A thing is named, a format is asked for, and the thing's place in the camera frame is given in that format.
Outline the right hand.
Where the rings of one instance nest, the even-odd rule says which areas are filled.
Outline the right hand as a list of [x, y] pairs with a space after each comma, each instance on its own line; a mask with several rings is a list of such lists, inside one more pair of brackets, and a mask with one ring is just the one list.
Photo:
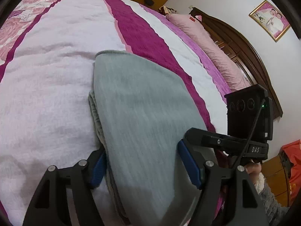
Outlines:
[[260, 163], [249, 163], [244, 166], [247, 174], [250, 176], [251, 181], [255, 184], [259, 178], [259, 174], [261, 172], [261, 164]]

